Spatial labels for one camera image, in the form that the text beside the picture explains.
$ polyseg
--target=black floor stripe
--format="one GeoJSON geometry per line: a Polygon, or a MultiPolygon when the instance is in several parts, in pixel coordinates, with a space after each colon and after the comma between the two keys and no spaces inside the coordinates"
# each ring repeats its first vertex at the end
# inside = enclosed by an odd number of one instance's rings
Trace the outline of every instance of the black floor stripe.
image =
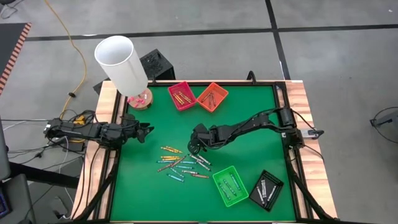
{"type": "Polygon", "coordinates": [[[371,30],[371,29],[396,29],[398,24],[362,25],[362,26],[328,26],[328,27],[288,27],[278,28],[278,32],[314,32],[338,30],[371,30]]]}
{"type": "MultiPolygon", "coordinates": [[[[272,32],[270,28],[241,28],[241,29],[213,29],[213,30],[185,30],[167,32],[140,32],[125,34],[98,34],[98,35],[73,35],[73,40],[105,39],[114,35],[125,37],[171,37],[184,35],[211,35],[211,34],[258,34],[272,32]]],[[[28,37],[25,41],[68,40],[68,36],[28,37]]]]}
{"type": "Polygon", "coordinates": [[[278,52],[280,68],[282,69],[282,75],[286,80],[290,80],[290,73],[289,69],[287,68],[287,62],[285,58],[284,48],[282,46],[282,41],[280,41],[280,36],[278,33],[278,26],[276,24],[276,18],[274,14],[274,10],[272,9],[271,0],[266,0],[267,10],[269,20],[271,22],[272,32],[274,34],[275,44],[276,44],[276,51],[278,52]]]}

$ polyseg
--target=red basket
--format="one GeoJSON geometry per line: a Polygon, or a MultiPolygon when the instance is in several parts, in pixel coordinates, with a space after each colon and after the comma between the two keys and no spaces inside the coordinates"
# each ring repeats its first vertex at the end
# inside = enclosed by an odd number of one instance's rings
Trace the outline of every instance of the red basket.
{"type": "Polygon", "coordinates": [[[179,111],[183,111],[186,110],[192,106],[195,105],[196,98],[195,95],[193,95],[191,88],[189,87],[187,82],[181,82],[179,84],[176,84],[174,86],[170,86],[168,88],[170,96],[174,102],[175,107],[177,108],[177,110],[179,111]]]}
{"type": "Polygon", "coordinates": [[[198,97],[197,102],[209,112],[213,112],[227,95],[228,91],[226,91],[223,87],[217,85],[216,83],[211,83],[198,97]],[[215,105],[212,100],[210,101],[210,93],[213,94],[215,105]]]}

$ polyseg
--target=wooden base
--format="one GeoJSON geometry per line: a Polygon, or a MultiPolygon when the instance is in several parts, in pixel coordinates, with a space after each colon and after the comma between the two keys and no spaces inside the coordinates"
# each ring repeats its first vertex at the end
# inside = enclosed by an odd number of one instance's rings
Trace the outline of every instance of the wooden base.
{"type": "Polygon", "coordinates": [[[129,97],[127,102],[135,110],[145,110],[154,102],[154,96],[152,92],[146,88],[140,95],[129,97]]]}

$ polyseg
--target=wooden table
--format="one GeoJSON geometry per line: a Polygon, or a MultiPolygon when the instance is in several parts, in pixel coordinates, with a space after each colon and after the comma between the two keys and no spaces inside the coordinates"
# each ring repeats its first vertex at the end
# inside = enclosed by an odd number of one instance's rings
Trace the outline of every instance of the wooden table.
{"type": "MultiPolygon", "coordinates": [[[[162,82],[167,83],[167,82],[181,82],[181,81],[178,80],[157,81],[157,83],[162,83],[162,82]]],[[[188,82],[252,82],[252,81],[251,80],[190,80],[188,82]]],[[[273,81],[258,80],[257,82],[273,82],[273,81]]],[[[304,117],[304,119],[306,119],[311,125],[313,125],[311,111],[308,104],[307,95],[305,93],[303,81],[285,81],[285,85],[287,89],[290,107],[293,110],[299,112],[304,117]]],[[[115,86],[111,81],[103,82],[103,86],[101,89],[101,93],[99,95],[97,109],[96,109],[96,115],[99,121],[111,122],[115,100],[116,100],[116,93],[117,89],[115,88],[115,86]]],[[[280,97],[279,101],[281,106],[283,106],[284,105],[283,98],[280,97]]],[[[118,108],[118,117],[120,117],[123,113],[123,105],[124,105],[124,97],[121,97],[118,108]]],[[[296,121],[299,129],[308,129],[308,126],[298,116],[296,116],[296,121]]],[[[306,139],[305,144],[320,152],[320,147],[317,140],[306,139]]],[[[88,194],[88,200],[90,201],[98,190],[101,171],[103,168],[103,164],[105,162],[104,161],[105,150],[100,149],[96,157],[93,158],[97,148],[98,148],[97,143],[95,142],[88,143],[86,156],[85,156],[86,166],[81,171],[81,176],[84,173],[86,179],[84,187],[83,187],[83,179],[81,178],[79,181],[79,186],[77,188],[75,203],[72,212],[74,213],[75,210],[77,209],[75,217],[79,216],[79,214],[86,207],[87,194],[88,194]],[[88,184],[89,184],[88,177],[90,174],[91,163],[93,163],[93,170],[91,171],[90,189],[88,189],[88,184]],[[83,188],[84,188],[83,197],[80,206],[77,208],[83,188]]],[[[332,217],[337,217],[335,205],[333,203],[333,198],[330,192],[328,177],[326,175],[326,170],[322,159],[319,157],[319,155],[315,154],[311,150],[308,150],[306,147],[300,150],[300,155],[302,159],[303,170],[308,190],[311,192],[316,201],[322,206],[322,208],[327,212],[327,214],[331,215],[332,217]]],[[[113,157],[114,157],[114,152],[112,152],[109,158],[108,169],[107,169],[108,172],[110,171],[110,168],[113,165],[113,157]]],[[[293,161],[293,165],[296,169],[297,168],[296,160],[293,161]]],[[[300,208],[300,215],[302,218],[307,218],[303,196],[297,187],[296,191],[298,197],[298,204],[300,208]]],[[[98,218],[105,218],[108,195],[109,195],[109,188],[103,195],[98,218]]]]}

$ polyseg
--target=yellow cable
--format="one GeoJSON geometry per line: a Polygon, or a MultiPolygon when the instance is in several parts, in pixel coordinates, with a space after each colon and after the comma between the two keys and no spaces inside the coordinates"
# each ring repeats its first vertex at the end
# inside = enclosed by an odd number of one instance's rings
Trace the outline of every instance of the yellow cable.
{"type": "MultiPolygon", "coordinates": [[[[72,91],[72,93],[76,93],[76,91],[79,90],[79,88],[81,87],[81,85],[83,84],[83,82],[86,80],[86,76],[87,76],[87,64],[86,64],[86,60],[85,60],[83,54],[80,52],[79,48],[77,48],[76,45],[75,45],[75,43],[73,43],[73,40],[72,40],[72,38],[70,37],[69,30],[67,29],[67,27],[65,26],[65,24],[62,22],[61,18],[58,16],[58,14],[55,12],[55,10],[51,7],[50,3],[49,3],[47,0],[44,0],[44,2],[45,2],[45,4],[50,8],[50,10],[54,13],[55,17],[57,17],[58,21],[60,21],[61,25],[63,26],[63,28],[65,29],[65,31],[66,31],[67,34],[68,34],[68,38],[69,38],[70,43],[72,44],[72,47],[80,54],[81,59],[83,60],[83,64],[84,64],[84,67],[85,67],[85,72],[84,72],[83,78],[81,79],[79,85],[72,91]]],[[[72,99],[71,96],[69,96],[69,97],[67,98],[67,101],[65,102],[65,105],[63,106],[60,119],[63,118],[64,111],[68,108],[68,105],[69,105],[69,102],[70,102],[71,99],[72,99]]],[[[70,141],[70,142],[81,143],[81,142],[84,142],[84,141],[85,141],[85,140],[82,139],[82,140],[72,140],[72,141],[70,141]]]]}

